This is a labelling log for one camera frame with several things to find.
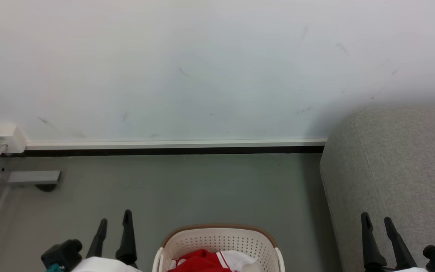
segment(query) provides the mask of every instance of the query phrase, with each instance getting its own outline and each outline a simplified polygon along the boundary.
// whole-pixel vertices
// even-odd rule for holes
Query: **basket rim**
[[[245,224],[191,224],[184,227],[179,227],[175,230],[173,230],[162,243],[162,248],[165,248],[166,244],[169,242],[169,240],[176,234],[182,231],[192,230],[192,229],[245,229],[245,230],[252,230],[261,233],[264,235],[273,245],[273,248],[277,248],[278,244],[275,241],[275,238],[269,234],[269,232],[265,231],[264,229],[261,229],[259,227],[249,226]]]

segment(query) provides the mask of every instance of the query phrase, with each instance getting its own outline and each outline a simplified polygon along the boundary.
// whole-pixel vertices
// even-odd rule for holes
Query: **white plastic basket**
[[[152,272],[167,272],[172,259],[199,249],[240,251],[255,258],[263,272],[285,272],[283,256],[268,232],[236,224],[201,224],[173,231],[157,251]]]

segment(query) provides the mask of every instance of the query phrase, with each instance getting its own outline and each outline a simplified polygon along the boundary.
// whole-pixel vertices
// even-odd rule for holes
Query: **gray floor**
[[[52,193],[14,188],[0,213],[0,272],[43,271],[40,255],[79,239],[86,255],[108,219],[103,256],[133,212],[137,264],[151,272],[164,237],[187,224],[250,224],[269,231],[288,272],[340,272],[319,175],[320,154],[159,155],[7,159],[12,170],[63,171]]]

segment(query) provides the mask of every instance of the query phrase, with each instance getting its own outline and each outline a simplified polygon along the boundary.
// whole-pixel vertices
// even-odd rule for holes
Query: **gray fabric upholstery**
[[[344,272],[364,270],[364,211],[390,267],[396,262],[386,216],[425,267],[422,250],[435,245],[435,105],[370,108],[347,117],[327,141],[321,176]]]

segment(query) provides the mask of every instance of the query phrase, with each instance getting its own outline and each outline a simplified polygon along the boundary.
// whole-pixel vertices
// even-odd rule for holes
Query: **red fabric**
[[[216,253],[210,253],[204,249],[182,256],[177,260],[177,263],[181,259],[186,261],[169,272],[232,272],[229,268],[224,268],[221,265]]]

